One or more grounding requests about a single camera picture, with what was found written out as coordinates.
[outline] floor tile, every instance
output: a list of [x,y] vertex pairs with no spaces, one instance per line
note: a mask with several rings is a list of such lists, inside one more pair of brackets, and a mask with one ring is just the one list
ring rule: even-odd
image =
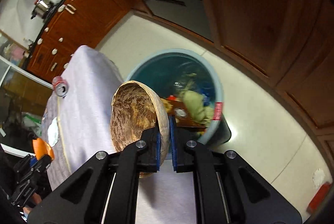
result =
[[317,169],[324,171],[323,182],[332,182],[323,157],[312,140],[306,136],[291,162],[272,183],[272,186],[300,212],[303,221],[309,217],[306,208],[318,191],[312,179]]
[[215,68],[223,85],[223,114],[232,132],[231,140],[216,150],[235,150],[272,182],[300,147],[305,131],[246,75],[210,52],[203,57]]
[[99,46],[119,68],[123,78],[146,57],[170,48],[182,48],[203,54],[205,49],[151,21],[130,16],[114,33]]

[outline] metal screw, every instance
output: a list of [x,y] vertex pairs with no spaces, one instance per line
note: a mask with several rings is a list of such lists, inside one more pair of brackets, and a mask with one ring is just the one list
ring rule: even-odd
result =
[[138,148],[143,148],[143,147],[146,146],[146,142],[144,140],[139,140],[139,141],[136,142],[136,146]]
[[197,145],[196,141],[193,141],[193,140],[187,141],[187,146],[188,147],[193,148],[193,147],[196,147],[196,145]]
[[227,151],[226,156],[230,159],[234,159],[237,156],[237,153],[235,151]]
[[106,157],[106,152],[98,152],[95,156],[97,159],[102,160]]

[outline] trash can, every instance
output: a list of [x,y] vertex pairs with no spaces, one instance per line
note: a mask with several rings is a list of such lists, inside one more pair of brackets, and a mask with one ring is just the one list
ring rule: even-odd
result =
[[[173,92],[175,80],[181,72],[188,69],[196,73],[196,81],[210,92],[210,104],[214,106],[214,115],[210,126],[201,135],[198,142],[207,144],[217,130],[222,127],[224,105],[223,88],[213,67],[203,57],[185,49],[168,49],[160,51],[142,61],[126,78],[135,80],[153,89],[161,98],[167,98]],[[225,134],[224,141],[230,139],[230,131]]]

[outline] soda can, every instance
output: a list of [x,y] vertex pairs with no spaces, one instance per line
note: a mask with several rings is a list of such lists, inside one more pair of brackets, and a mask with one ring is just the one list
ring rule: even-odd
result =
[[65,97],[68,91],[68,84],[61,76],[56,76],[52,80],[53,89],[57,96]]

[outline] blue gripper pad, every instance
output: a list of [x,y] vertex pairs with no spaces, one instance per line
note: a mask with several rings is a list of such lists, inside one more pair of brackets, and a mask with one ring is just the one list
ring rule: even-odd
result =
[[161,154],[161,135],[157,132],[157,171],[160,170],[160,154]]
[[169,116],[169,128],[170,128],[170,144],[172,151],[172,161],[173,161],[173,169],[176,171],[177,162],[176,162],[176,143],[174,137],[174,120],[173,117]]

